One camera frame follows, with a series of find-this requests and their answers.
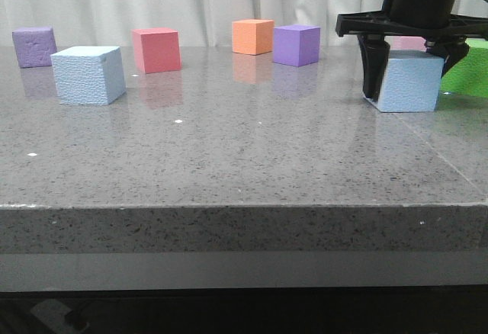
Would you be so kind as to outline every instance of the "purple cube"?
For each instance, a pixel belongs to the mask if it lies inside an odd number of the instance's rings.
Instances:
[[[305,66],[319,62],[320,27],[287,25],[276,27],[273,36],[273,62]]]
[[[12,39],[21,68],[51,66],[51,54],[57,52],[51,27],[19,27]]]

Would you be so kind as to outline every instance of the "white curtain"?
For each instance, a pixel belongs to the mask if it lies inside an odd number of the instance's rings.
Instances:
[[[338,13],[370,11],[382,0],[0,0],[0,45],[11,46],[17,27],[52,26],[59,46],[129,46],[130,31],[170,27],[182,46],[229,46],[231,22],[274,19],[276,25],[313,24],[323,28],[323,44],[354,43],[338,38]],[[458,0],[459,14],[488,16],[481,0]]]

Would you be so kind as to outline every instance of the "pink cube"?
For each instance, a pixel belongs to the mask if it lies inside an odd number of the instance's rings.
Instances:
[[[391,50],[421,50],[425,52],[425,39],[422,37],[393,37]]]
[[[178,32],[167,27],[132,31],[136,66],[144,73],[181,69]]]

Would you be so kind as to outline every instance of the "orange cube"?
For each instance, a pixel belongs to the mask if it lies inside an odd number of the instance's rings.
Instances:
[[[261,54],[273,50],[273,20],[246,19],[232,22],[232,49],[236,53]]]

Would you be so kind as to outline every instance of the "dark floor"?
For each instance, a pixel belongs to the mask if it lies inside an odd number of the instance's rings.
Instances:
[[[486,334],[488,286],[0,294],[0,334],[77,332]]]

